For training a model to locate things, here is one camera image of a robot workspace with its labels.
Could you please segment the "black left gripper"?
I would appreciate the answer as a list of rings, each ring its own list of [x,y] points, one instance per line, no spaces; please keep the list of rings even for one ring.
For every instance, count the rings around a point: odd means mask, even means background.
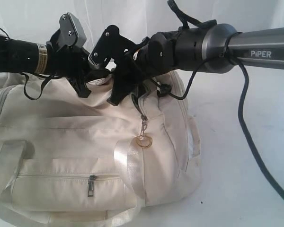
[[[105,79],[109,75],[106,68],[90,69],[87,61],[89,52],[83,48],[84,43],[74,33],[54,33],[46,42],[46,74],[70,78],[70,85],[78,97],[88,97],[91,94],[86,83]]]

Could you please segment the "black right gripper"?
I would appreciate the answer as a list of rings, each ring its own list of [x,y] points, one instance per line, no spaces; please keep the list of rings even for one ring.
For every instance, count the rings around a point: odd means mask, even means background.
[[[137,84],[149,79],[146,70],[142,69],[137,61],[137,55],[140,49],[112,50],[111,58],[116,67],[111,72],[113,77],[113,86],[110,97],[106,100],[113,106],[118,106],[122,100],[130,94]]]

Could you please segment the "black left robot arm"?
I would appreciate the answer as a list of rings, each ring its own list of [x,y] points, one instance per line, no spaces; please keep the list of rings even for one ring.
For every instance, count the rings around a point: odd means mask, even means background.
[[[88,51],[60,38],[56,32],[46,44],[36,44],[0,35],[0,72],[19,73],[25,81],[29,74],[41,77],[41,89],[51,80],[66,78],[78,97],[87,98],[91,93],[87,83],[106,78],[109,70],[94,69]]]

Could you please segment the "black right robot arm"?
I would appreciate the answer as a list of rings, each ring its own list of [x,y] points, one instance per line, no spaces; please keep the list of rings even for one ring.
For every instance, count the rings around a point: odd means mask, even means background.
[[[239,32],[217,24],[157,32],[124,53],[108,102],[117,106],[145,80],[173,70],[223,74],[240,63],[284,70],[284,27]]]

